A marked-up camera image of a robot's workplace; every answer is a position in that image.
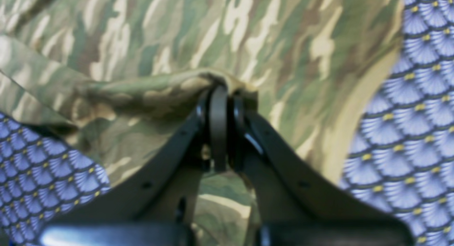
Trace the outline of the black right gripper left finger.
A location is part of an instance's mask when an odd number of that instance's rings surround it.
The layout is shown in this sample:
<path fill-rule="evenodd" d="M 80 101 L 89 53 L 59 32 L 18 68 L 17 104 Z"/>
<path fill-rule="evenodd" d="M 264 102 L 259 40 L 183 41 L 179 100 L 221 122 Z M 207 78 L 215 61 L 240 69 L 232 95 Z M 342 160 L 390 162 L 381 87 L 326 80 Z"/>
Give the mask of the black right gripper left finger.
<path fill-rule="evenodd" d="M 205 172 L 227 168 L 227 90 L 204 92 L 159 152 L 128 180 L 49 222 L 43 246 L 195 246 L 191 223 Z"/>

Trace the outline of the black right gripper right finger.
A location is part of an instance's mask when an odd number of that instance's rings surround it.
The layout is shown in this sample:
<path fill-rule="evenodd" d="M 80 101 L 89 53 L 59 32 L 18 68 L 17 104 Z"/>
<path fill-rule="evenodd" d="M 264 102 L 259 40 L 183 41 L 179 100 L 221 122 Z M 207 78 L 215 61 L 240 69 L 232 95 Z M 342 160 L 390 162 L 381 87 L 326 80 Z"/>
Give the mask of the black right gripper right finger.
<path fill-rule="evenodd" d="M 240 95 L 231 100 L 234 170 L 253 190 L 253 246 L 413 246 L 403 222 L 305 163 Z"/>

